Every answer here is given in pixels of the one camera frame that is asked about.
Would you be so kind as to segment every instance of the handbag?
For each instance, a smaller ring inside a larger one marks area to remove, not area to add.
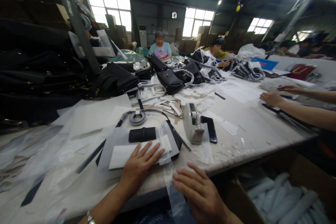
[[[296,64],[290,70],[291,74],[289,75],[290,78],[305,80],[309,74],[315,69],[316,66],[306,65],[306,64]]]
[[[174,95],[184,87],[184,83],[171,70],[158,72],[157,78],[169,95]]]
[[[201,74],[198,64],[196,64],[195,62],[190,62],[181,69],[187,70],[194,75],[195,78],[193,84],[201,84],[205,82],[205,78]],[[176,72],[175,75],[184,83],[188,83],[191,81],[191,77],[187,75],[185,72],[182,71]]]
[[[135,71],[135,75],[139,77],[140,80],[150,80],[154,75],[154,69],[151,66],[145,69],[140,69]]]
[[[162,62],[155,54],[148,56],[148,61],[155,72],[168,70],[168,66]]]
[[[101,72],[96,79],[97,86],[115,96],[138,86],[138,77],[113,62],[108,63]]]

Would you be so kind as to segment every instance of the worker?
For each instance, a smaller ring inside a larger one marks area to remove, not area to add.
[[[296,86],[280,86],[278,91],[294,95],[303,95],[322,102],[336,104],[336,91],[306,90]],[[260,99],[278,107],[302,122],[320,127],[320,136],[307,143],[299,152],[319,166],[325,172],[336,175],[336,111],[323,108],[303,106],[284,100],[280,95],[268,92],[262,93]]]
[[[110,224],[123,208],[125,203],[137,192],[143,181],[150,174],[151,167],[159,160],[164,149],[155,153],[160,146],[157,143],[147,154],[146,151],[152,144],[147,143],[139,152],[141,143],[137,145],[131,157],[128,159],[122,172],[119,183],[80,221],[80,224],[89,223],[89,218],[95,224]],[[194,164],[188,166],[195,172],[186,169],[178,169],[173,175],[174,187],[183,193],[189,202],[194,219],[197,223],[222,223],[243,224],[222,201],[212,181]],[[148,217],[139,223],[149,223]],[[164,222],[163,215],[158,218]]]
[[[216,37],[210,42],[210,46],[205,48],[204,51],[209,51],[217,59],[222,60],[218,63],[219,68],[225,68],[230,65],[230,62],[233,62],[233,59],[224,61],[224,58],[229,55],[229,52],[222,51],[222,45],[226,43],[225,39],[222,37]]]
[[[172,50],[170,45],[165,40],[165,33],[162,28],[158,28],[155,32],[155,43],[149,49],[149,55],[155,54],[162,61],[167,61],[172,58]]]
[[[306,38],[305,40],[297,43],[296,45],[285,51],[285,54],[289,57],[301,58],[303,56],[306,56],[304,54],[306,53],[308,47],[312,46],[313,44],[314,39]]]
[[[279,35],[279,31],[276,31],[273,33],[271,37],[268,37],[263,40],[262,44],[260,44],[260,48],[264,49],[265,51],[268,51],[271,49],[271,45],[273,44],[273,41],[276,39],[276,37]]]

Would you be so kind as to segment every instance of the black phone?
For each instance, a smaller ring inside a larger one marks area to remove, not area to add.
[[[210,117],[201,116],[201,123],[206,123],[208,125],[210,142],[213,144],[217,143],[217,136],[215,131],[214,120]]]

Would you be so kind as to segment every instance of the factory window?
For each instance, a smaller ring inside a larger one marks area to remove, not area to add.
[[[126,31],[132,31],[130,0],[89,0],[92,13],[97,23],[107,25],[105,14],[115,17],[116,25],[126,26]]]
[[[210,26],[214,12],[201,9],[187,8],[183,27],[183,37],[197,37],[200,26]]]
[[[265,34],[272,24],[273,20],[255,17],[247,31],[254,32],[254,34]]]
[[[298,31],[297,35],[299,36],[299,40],[303,41],[304,39],[306,39],[310,33],[312,33],[313,31]],[[298,42],[298,39],[296,38],[296,35],[293,36],[292,41],[296,41]]]

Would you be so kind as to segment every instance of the dark hair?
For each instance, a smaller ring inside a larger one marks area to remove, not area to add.
[[[216,37],[213,40],[211,40],[210,45],[224,45],[226,43],[225,39],[222,37]]]
[[[315,42],[316,41],[313,38],[306,38],[305,40],[301,41],[301,43],[308,43],[310,45],[313,45]]]
[[[165,33],[163,32],[162,28],[158,28],[155,32],[155,39],[157,37],[165,37]]]

